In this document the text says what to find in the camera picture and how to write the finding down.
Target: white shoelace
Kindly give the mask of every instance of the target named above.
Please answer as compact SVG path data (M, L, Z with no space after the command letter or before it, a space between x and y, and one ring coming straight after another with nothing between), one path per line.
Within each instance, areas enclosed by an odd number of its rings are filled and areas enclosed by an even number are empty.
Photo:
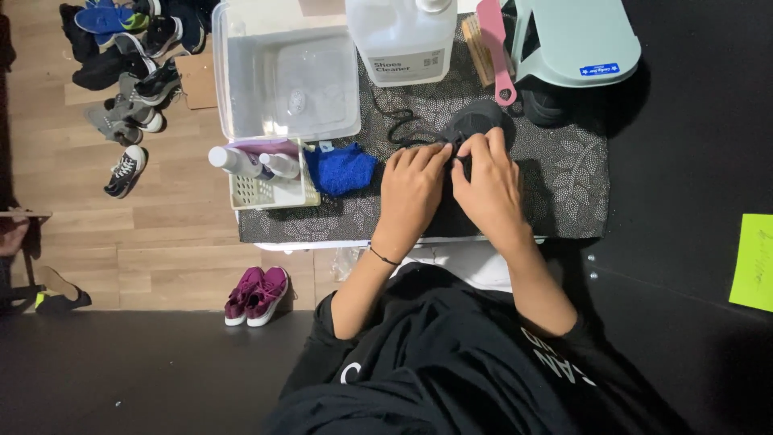
M128 173L130 173L134 169L134 164L132 163L132 160L128 157L121 156L120 159L118 159L117 165L113 166L111 168L111 171L113 171L113 174L115 176L124 176Z

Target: blue towel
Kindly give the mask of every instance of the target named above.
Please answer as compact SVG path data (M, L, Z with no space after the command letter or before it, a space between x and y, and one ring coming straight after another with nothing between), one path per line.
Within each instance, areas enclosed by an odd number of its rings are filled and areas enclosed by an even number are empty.
M373 168L378 163L378 159L365 154L357 142L328 152L322 152L322 147L317 146L314 151L304 151L304 156L314 186L331 197L370 184Z

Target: beige basket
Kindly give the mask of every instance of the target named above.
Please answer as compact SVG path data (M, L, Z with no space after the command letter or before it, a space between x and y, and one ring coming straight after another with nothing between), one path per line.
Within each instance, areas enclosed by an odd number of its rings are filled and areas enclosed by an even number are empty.
M319 205L319 192L308 175L303 150L309 147L300 139L290 139L298 144L298 163L301 179L287 180L279 176L270 182L245 176L228 174L231 192L231 208L234 210L309 207Z

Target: purple sneaker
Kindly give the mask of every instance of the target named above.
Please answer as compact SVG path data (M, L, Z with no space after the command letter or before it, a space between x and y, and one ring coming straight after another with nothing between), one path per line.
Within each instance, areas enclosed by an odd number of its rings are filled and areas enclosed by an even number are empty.
M244 322L247 318L247 313L244 312L247 298L255 290L255 286L262 281L263 270L259 267L250 267L242 275L237 288L231 291L226 302L226 325L237 326Z
M255 287L247 300L247 326L263 326L268 323L277 304L288 291L288 273L281 267L272 267L263 275L263 281Z

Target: shoe brush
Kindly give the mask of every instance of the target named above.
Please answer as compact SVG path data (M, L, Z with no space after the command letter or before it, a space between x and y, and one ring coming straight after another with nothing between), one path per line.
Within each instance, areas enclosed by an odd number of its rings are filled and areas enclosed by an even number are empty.
M480 21L478 15L472 14L461 22L461 32L465 36L467 48L472 55L472 62L475 70L478 71L478 78L483 87L488 87L496 82L496 73L494 71L494 61L491 58L491 52L483 43ZM505 54L505 64L510 77L516 75L515 68L512 67L512 59L509 53L503 47Z

